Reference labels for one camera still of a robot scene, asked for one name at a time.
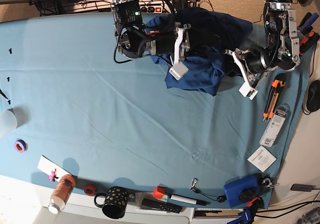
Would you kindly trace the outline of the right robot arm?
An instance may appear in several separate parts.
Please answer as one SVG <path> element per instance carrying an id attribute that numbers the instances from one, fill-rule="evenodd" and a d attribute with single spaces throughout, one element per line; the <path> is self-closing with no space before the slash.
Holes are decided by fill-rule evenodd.
<path id="1" fill-rule="evenodd" d="M 143 23 L 140 0 L 111 1 L 116 37 L 115 50 L 122 53 L 127 61 L 147 55 L 169 54 L 170 65 L 176 66 L 189 50 L 216 47 L 221 43 L 220 37 L 212 31 L 187 22 L 179 22 L 175 5 L 171 0 L 162 0 L 170 10 L 167 23 L 151 28 L 150 32 L 147 32 Z"/>

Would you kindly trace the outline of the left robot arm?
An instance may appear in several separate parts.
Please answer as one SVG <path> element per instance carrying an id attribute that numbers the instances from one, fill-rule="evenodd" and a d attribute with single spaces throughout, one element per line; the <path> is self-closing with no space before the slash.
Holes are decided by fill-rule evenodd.
<path id="1" fill-rule="evenodd" d="M 246 50 L 229 51 L 235 54 L 232 63 L 237 76 L 260 77 L 280 68 L 293 71 L 300 65 L 300 40 L 296 21 L 296 0 L 264 0 L 263 24 L 266 47 L 252 45 Z"/>

